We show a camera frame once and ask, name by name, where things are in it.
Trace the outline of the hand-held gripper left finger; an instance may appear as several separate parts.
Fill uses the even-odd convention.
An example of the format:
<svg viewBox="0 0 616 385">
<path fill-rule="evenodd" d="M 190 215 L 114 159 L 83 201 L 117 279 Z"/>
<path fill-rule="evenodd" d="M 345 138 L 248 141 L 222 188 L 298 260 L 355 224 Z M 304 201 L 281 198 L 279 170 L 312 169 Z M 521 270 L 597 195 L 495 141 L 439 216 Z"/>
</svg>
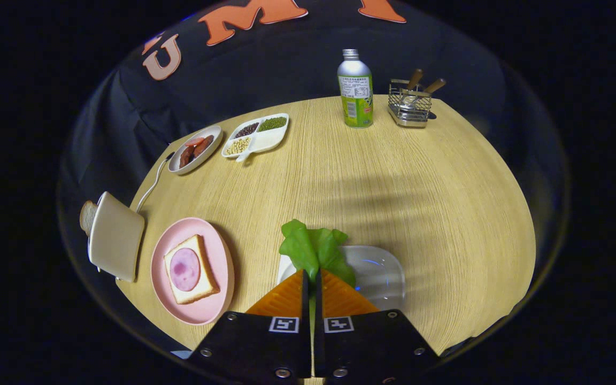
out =
<svg viewBox="0 0 616 385">
<path fill-rule="evenodd" d="M 220 382 L 311 377 L 310 278 L 295 272 L 246 312 L 225 312 L 189 363 Z"/>
</svg>

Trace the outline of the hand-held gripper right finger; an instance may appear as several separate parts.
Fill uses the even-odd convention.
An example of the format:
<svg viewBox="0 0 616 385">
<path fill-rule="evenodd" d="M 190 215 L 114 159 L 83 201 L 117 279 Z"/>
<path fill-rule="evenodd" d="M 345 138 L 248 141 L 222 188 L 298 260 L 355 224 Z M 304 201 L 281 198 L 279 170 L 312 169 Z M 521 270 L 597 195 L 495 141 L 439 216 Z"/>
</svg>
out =
<svg viewBox="0 0 616 385">
<path fill-rule="evenodd" d="M 325 383 L 419 383 L 441 362 L 401 310 L 377 310 L 325 269 L 315 284 L 316 378 Z"/>
</svg>

